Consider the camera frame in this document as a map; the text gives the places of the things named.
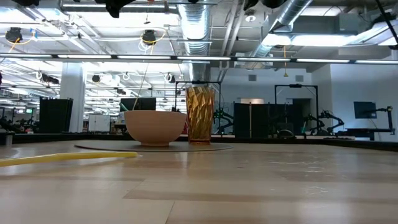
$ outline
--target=pillar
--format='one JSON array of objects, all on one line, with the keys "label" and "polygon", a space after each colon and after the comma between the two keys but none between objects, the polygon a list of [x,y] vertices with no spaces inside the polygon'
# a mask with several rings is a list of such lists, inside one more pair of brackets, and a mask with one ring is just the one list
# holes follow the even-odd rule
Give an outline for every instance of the pillar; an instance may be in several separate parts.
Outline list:
[{"label": "pillar", "polygon": [[83,131],[83,114],[85,110],[86,73],[82,63],[64,62],[62,65],[62,78],[60,99],[73,99],[72,115],[69,131]]}]

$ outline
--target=bowl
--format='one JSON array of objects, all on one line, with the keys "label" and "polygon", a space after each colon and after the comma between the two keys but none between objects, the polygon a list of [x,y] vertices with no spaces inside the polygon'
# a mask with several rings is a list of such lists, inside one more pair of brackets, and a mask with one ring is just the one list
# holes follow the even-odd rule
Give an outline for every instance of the bowl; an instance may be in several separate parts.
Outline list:
[{"label": "bowl", "polygon": [[130,136],[143,146],[168,146],[182,133],[187,115],[170,111],[126,111]]}]

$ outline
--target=round mat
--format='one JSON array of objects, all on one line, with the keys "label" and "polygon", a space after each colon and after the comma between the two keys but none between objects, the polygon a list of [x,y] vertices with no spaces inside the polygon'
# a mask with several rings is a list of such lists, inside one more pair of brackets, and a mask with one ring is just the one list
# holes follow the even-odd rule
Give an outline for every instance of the round mat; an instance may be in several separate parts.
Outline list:
[{"label": "round mat", "polygon": [[221,143],[210,145],[190,145],[188,142],[171,142],[169,147],[141,146],[138,141],[102,141],[87,140],[75,144],[83,149],[108,150],[108,151],[134,151],[134,152],[198,152],[231,149],[232,146]]}]

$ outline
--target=ceiling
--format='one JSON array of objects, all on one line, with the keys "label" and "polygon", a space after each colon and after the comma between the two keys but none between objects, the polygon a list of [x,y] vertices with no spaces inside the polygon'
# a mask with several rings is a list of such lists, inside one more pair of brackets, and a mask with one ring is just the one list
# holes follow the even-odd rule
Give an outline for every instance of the ceiling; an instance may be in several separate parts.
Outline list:
[{"label": "ceiling", "polygon": [[[185,47],[183,44],[182,30],[180,27],[180,18],[177,14],[164,13],[121,13],[119,19],[112,18],[107,12],[89,12],[73,10],[62,11],[56,9],[53,0],[41,0],[40,6],[33,10],[15,7],[11,0],[0,3],[0,52],[13,53],[38,53],[38,54],[156,54],[156,55],[184,55]],[[181,3],[181,1],[171,1],[172,3]],[[394,13],[396,10],[396,0],[382,0],[383,6]],[[81,1],[84,3],[93,3],[93,1]],[[224,37],[227,31],[228,21],[234,20],[234,27],[238,20],[239,13],[235,18],[231,18],[231,8],[233,0],[224,1],[205,1],[211,4],[211,22],[210,22],[210,55],[222,55]],[[64,0],[63,4],[75,4],[72,0]],[[147,6],[147,1],[136,1],[134,4]],[[247,53],[254,50],[262,41],[261,27],[265,18],[279,9],[269,9],[258,3],[251,8],[252,14],[256,17],[254,21],[248,22],[243,16],[240,24],[237,38],[233,43],[231,54]],[[358,16],[367,20],[368,16],[379,14],[376,3],[373,0],[314,0],[311,5],[304,10],[302,16],[318,17],[338,17],[346,15]],[[22,28],[23,45],[9,43],[4,34],[10,27]],[[155,30],[158,41],[153,49],[145,50],[140,45],[141,34],[148,29]],[[388,56],[387,46],[378,46],[374,44],[355,45],[345,50],[344,47],[311,47],[288,45],[285,49],[274,47],[271,54],[274,57],[300,57],[300,58],[384,58]],[[11,60],[0,58],[0,69],[3,74],[3,83],[22,86],[48,86],[48,83],[40,81],[37,77],[38,71],[61,80],[62,62],[40,62],[28,60]],[[273,64],[273,68],[282,68],[283,63]],[[305,68],[311,71],[313,64],[300,63],[288,64],[288,68]],[[100,76],[119,76],[120,85],[125,87],[140,87],[141,82],[144,87],[151,88],[173,88],[165,80],[166,74],[175,75],[178,80],[189,81],[188,64],[175,63],[116,63],[116,62],[85,62],[85,69],[88,74],[88,84],[86,99],[90,96],[113,96],[121,97],[113,90],[90,90],[90,87],[109,86],[107,83],[93,83],[93,75]],[[147,75],[142,81],[143,74],[147,70]],[[59,86],[50,85],[51,88],[26,88],[30,93],[30,98],[39,95],[57,97],[59,95]],[[27,98],[23,91],[2,91],[4,97]],[[173,96],[174,91],[152,92],[160,100],[165,96]],[[136,96],[136,91],[130,91],[128,96]],[[150,91],[143,91],[140,96],[151,96]]]}]

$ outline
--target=ventilation duct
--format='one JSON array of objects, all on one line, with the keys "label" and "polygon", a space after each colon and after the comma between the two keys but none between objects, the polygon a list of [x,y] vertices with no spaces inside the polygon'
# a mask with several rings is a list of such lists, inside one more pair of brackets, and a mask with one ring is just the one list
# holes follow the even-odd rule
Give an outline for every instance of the ventilation duct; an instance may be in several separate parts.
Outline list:
[{"label": "ventilation duct", "polygon": [[[273,29],[285,29],[288,32],[292,30],[294,21],[303,13],[304,9],[311,4],[312,0],[289,0],[285,2],[282,8],[277,12],[276,17],[269,16],[265,21],[265,34]],[[251,53],[250,57],[265,57],[273,48],[272,44],[269,44],[264,40],[257,46],[257,48]],[[257,63],[249,62],[245,64],[245,68],[253,69]]]},{"label": "ventilation duct", "polygon": [[[184,39],[193,40],[185,43],[188,55],[208,55],[209,45],[201,40],[209,36],[210,6],[203,4],[179,4],[178,11],[181,15],[181,29]],[[191,81],[209,81],[210,64],[189,64]]]}]

